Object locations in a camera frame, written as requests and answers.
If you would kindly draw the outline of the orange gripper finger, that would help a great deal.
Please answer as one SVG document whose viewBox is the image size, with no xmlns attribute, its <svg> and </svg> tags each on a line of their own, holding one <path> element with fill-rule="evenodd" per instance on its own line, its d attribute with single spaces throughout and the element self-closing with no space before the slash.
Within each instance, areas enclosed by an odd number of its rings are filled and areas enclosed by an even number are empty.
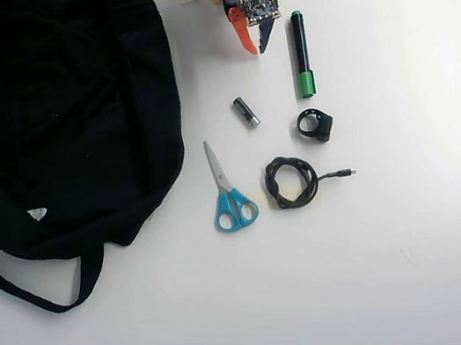
<svg viewBox="0 0 461 345">
<path fill-rule="evenodd" d="M 245 50 L 250 52 L 252 55 L 257 55 L 257 48 L 254 46 L 250 33 L 248 32 L 249 26 L 248 22 L 246 21 L 245 13 L 237 6 L 230 7 L 227 12 L 227 18 L 232 23 L 232 26 L 235 29 L 243 48 L 245 48 Z"/>
</svg>

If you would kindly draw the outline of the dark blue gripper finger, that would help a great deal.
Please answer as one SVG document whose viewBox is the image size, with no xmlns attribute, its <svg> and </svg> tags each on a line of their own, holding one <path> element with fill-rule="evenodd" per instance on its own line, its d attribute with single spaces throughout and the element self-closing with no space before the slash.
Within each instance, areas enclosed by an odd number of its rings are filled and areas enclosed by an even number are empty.
<svg viewBox="0 0 461 345">
<path fill-rule="evenodd" d="M 260 53 L 263 55 L 263 53 L 266 52 L 267 49 L 267 44 L 269 42 L 271 32 L 273 30 L 274 26 L 274 19 L 265 19 L 261 21 L 259 24 L 259 37 L 260 37 Z"/>
</svg>

